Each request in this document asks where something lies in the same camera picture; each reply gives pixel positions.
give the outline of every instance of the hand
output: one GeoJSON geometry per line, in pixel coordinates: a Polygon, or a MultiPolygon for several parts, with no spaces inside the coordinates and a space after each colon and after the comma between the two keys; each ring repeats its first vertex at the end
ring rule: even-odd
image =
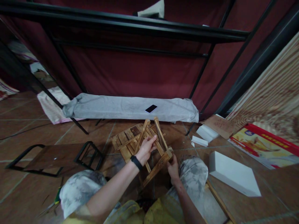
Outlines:
{"type": "Polygon", "coordinates": [[[175,156],[175,154],[173,153],[173,157],[172,157],[172,162],[169,163],[167,162],[167,169],[168,169],[168,173],[171,177],[171,184],[172,185],[176,185],[177,183],[179,183],[180,177],[178,175],[178,161],[177,161],[177,157],[175,156]]]}
{"type": "Polygon", "coordinates": [[[145,162],[150,158],[150,153],[157,149],[157,147],[153,145],[156,139],[157,135],[154,135],[152,138],[148,136],[143,140],[140,150],[136,154],[136,157],[142,166],[144,166],[145,162]]]}

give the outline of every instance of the white foam block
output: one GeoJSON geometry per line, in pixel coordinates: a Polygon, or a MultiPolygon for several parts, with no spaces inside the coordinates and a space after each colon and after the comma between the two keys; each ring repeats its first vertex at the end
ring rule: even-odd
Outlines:
{"type": "Polygon", "coordinates": [[[207,147],[208,145],[209,145],[209,143],[206,141],[206,140],[203,140],[203,139],[201,139],[201,138],[198,138],[198,137],[196,137],[196,136],[192,136],[192,140],[191,140],[192,142],[195,142],[195,143],[197,143],[197,144],[199,144],[199,145],[202,145],[202,146],[204,146],[204,147],[207,147]]]}
{"type": "Polygon", "coordinates": [[[197,129],[196,133],[199,134],[200,137],[202,137],[207,142],[211,142],[213,139],[219,136],[216,131],[204,124],[197,129]]]}
{"type": "Polygon", "coordinates": [[[219,153],[210,154],[210,174],[248,197],[261,197],[251,168],[219,153]]]}

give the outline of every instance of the styrofoam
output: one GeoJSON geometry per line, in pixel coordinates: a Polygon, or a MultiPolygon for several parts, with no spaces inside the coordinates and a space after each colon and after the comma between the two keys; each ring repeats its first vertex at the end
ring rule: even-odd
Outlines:
{"type": "Polygon", "coordinates": [[[254,173],[247,167],[219,152],[210,154],[210,174],[248,197],[261,197],[254,173]]]}

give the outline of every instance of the smartwatch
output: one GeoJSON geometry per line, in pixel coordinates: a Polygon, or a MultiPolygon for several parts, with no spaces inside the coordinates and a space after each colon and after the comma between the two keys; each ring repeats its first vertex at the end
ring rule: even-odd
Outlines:
{"type": "Polygon", "coordinates": [[[135,165],[138,167],[139,170],[142,170],[142,165],[141,163],[138,161],[138,159],[136,158],[136,156],[131,156],[131,161],[133,163],[135,163],[135,165]]]}

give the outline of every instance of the striped fabric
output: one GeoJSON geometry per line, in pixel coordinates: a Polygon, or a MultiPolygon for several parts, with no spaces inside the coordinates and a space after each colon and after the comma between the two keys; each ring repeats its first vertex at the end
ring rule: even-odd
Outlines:
{"type": "Polygon", "coordinates": [[[246,123],[299,145],[299,33],[244,94],[228,120],[246,123]]]}
{"type": "Polygon", "coordinates": [[[9,95],[18,93],[19,91],[7,85],[0,79],[0,101],[6,99],[9,95]]]}

